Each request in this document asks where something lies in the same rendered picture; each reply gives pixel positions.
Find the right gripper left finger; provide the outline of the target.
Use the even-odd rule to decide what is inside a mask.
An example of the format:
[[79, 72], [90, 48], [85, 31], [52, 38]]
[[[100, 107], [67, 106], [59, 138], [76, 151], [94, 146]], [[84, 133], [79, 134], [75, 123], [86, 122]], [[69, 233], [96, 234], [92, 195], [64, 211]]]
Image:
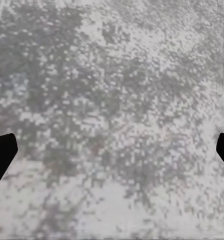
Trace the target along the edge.
[[0, 180], [18, 153], [18, 144], [14, 133], [0, 136]]

